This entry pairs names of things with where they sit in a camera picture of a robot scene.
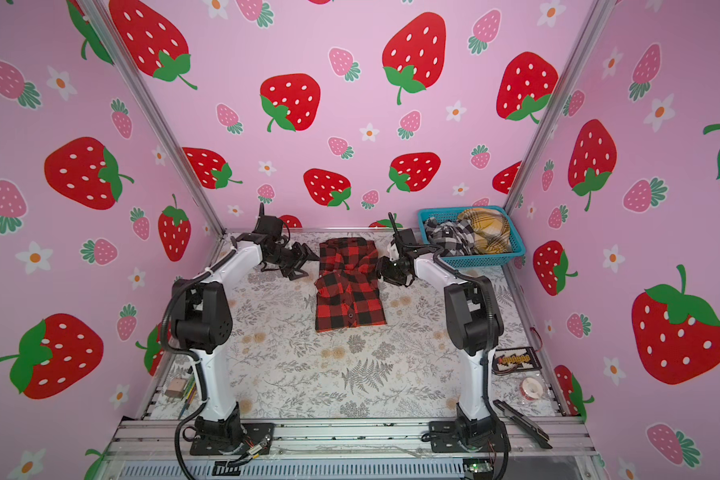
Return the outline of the red black plaid shirt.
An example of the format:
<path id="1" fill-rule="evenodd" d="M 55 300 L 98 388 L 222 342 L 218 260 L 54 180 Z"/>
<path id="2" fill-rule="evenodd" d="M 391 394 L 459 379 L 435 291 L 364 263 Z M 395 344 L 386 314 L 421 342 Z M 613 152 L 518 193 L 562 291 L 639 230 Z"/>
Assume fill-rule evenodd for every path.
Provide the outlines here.
<path id="1" fill-rule="evenodd" d="M 320 244 L 315 330 L 381 326 L 386 323 L 380 298 L 376 245 L 362 237 L 328 239 Z"/>

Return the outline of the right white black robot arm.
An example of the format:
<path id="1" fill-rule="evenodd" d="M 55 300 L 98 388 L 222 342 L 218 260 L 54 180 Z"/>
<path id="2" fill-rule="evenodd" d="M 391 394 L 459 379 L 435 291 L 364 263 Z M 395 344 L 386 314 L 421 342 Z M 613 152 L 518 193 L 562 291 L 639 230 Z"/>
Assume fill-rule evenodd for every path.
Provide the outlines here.
<path id="1" fill-rule="evenodd" d="M 383 257 L 378 277 L 396 286 L 423 280 L 443 294 L 447 334 L 460 358 L 461 394 L 456 418 L 433 421 L 423 439 L 435 452 L 493 447 L 511 451 L 504 422 L 494 410 L 492 363 L 504 324 L 490 279 L 469 277 L 434 255 Z"/>

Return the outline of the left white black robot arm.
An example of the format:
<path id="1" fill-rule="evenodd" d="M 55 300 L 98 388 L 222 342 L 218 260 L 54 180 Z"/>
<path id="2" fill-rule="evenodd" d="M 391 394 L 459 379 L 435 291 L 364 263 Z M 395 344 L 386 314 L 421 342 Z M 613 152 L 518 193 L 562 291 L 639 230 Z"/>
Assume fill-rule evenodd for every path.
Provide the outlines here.
<path id="1" fill-rule="evenodd" d="M 222 347 L 233 330 L 225 288 L 268 264 L 286 279 L 297 280 L 307 275 L 304 264 L 318 259 L 302 243 L 289 245 L 279 237 L 248 233 L 233 241 L 231 250 L 203 273 L 174 282 L 161 325 L 161 345 L 192 361 L 200 405 L 186 422 L 195 430 L 193 448 L 200 453 L 209 449 L 231 453 L 245 445 L 248 436 L 222 359 Z"/>

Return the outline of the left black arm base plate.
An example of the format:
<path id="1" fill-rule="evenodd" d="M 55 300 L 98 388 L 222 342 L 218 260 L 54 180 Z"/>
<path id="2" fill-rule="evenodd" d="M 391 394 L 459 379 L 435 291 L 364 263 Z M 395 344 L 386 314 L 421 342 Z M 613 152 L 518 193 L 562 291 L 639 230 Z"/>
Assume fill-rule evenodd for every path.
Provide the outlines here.
<path id="1" fill-rule="evenodd" d="M 195 426 L 196 435 L 190 447 L 192 456 L 268 455 L 274 437 L 274 423 L 243 423 L 224 427 L 220 422 Z"/>

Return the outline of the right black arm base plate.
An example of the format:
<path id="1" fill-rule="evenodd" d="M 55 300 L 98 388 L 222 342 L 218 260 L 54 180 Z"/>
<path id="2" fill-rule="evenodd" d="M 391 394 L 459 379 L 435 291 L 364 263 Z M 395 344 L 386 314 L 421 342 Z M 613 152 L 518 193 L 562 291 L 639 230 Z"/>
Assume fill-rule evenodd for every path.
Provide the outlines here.
<path id="1" fill-rule="evenodd" d="M 431 421 L 420 440 L 435 453 L 505 453 L 511 444 L 503 429 L 493 420 L 463 419 Z"/>

